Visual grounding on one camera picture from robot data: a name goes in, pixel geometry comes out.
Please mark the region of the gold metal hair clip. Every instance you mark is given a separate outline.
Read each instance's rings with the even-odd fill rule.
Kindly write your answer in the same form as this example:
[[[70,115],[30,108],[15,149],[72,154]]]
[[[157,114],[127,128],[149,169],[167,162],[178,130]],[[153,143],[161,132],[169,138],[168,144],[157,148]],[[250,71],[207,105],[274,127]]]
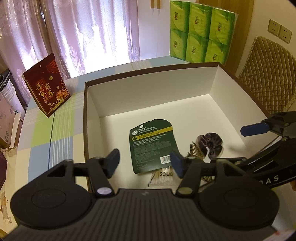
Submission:
[[[190,147],[190,151],[187,153],[186,158],[198,158],[202,161],[204,160],[205,155],[203,154],[203,152],[200,150],[200,148],[195,142],[191,142],[189,147]],[[208,185],[214,181],[214,178],[211,176],[204,176],[201,178],[201,180],[203,182],[203,185]]]

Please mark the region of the cotton swab bag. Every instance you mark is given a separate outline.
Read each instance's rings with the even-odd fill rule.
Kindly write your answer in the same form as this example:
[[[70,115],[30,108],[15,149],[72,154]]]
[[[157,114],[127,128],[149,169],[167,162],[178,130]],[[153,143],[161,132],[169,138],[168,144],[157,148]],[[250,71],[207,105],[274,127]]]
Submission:
[[[148,183],[151,189],[171,189],[175,191],[179,186],[181,179],[177,176],[171,166],[157,169]]]

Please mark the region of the dark purple velvet scrunchie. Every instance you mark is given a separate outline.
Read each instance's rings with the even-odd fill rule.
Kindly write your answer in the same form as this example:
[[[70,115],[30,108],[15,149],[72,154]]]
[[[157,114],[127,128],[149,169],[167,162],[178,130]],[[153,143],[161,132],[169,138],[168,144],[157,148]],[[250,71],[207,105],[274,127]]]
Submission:
[[[210,160],[218,158],[223,150],[223,140],[217,133],[199,135],[196,139],[196,145],[203,155],[208,156]]]

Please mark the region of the dark green mask packet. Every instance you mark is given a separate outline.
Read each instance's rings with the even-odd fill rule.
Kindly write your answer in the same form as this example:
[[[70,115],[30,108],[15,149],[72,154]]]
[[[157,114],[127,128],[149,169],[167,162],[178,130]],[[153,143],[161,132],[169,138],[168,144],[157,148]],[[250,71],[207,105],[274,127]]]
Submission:
[[[130,156],[135,174],[146,173],[171,165],[171,150],[177,143],[172,124],[163,119],[142,123],[129,131]]]

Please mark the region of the brown cardboard storage box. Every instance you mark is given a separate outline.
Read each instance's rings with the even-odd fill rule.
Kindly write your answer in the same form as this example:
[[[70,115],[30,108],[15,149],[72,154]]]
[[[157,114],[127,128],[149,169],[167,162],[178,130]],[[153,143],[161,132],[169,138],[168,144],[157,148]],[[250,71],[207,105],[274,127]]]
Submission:
[[[213,132],[222,137],[223,157],[251,157],[275,135],[244,137],[240,130],[267,116],[252,93],[218,63],[168,65],[96,78],[86,82],[84,90],[84,155],[104,157],[119,149],[112,187],[145,189],[151,174],[133,172],[132,128],[167,120],[181,154],[197,136]]]

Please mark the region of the checkered tablecloth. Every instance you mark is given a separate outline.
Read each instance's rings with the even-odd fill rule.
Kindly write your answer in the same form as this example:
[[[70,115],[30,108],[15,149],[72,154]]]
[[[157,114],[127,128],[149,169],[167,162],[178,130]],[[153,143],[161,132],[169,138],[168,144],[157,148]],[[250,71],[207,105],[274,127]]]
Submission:
[[[84,160],[83,103],[85,83],[133,70],[183,64],[173,57],[159,57],[118,65],[65,81],[70,92],[66,101],[49,118],[31,99],[21,130],[16,154],[15,189],[41,175],[63,159]]]

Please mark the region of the red gold gift box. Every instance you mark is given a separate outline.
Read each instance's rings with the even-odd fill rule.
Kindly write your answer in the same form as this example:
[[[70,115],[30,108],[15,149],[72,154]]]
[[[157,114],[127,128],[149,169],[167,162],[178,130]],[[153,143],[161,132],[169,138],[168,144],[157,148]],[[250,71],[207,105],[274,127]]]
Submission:
[[[50,117],[70,98],[54,54],[23,73],[24,81],[41,112]]]

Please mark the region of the green tissue pack bundle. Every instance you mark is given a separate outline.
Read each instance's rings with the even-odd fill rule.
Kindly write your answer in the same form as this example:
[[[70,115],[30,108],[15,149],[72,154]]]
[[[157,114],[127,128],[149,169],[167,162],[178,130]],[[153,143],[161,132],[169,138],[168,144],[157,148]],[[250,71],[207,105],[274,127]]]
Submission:
[[[170,56],[190,63],[225,64],[237,14],[221,8],[170,1]]]

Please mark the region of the pink patterned curtain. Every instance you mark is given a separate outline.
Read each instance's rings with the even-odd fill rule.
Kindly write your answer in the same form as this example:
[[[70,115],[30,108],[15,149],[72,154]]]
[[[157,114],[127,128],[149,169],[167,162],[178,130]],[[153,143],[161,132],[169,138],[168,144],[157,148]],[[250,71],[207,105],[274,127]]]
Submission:
[[[138,61],[137,1],[1,1],[1,69],[25,103],[23,73],[49,54],[64,79]]]

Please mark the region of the wall power socket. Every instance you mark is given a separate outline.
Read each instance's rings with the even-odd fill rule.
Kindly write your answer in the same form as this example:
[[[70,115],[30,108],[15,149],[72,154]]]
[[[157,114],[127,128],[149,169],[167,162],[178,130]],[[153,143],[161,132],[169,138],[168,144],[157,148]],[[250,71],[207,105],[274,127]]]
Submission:
[[[280,38],[285,43],[289,44],[291,37],[292,37],[292,31],[288,28],[284,27],[283,25],[280,25],[276,21],[270,19],[267,27],[267,31],[278,38]]]

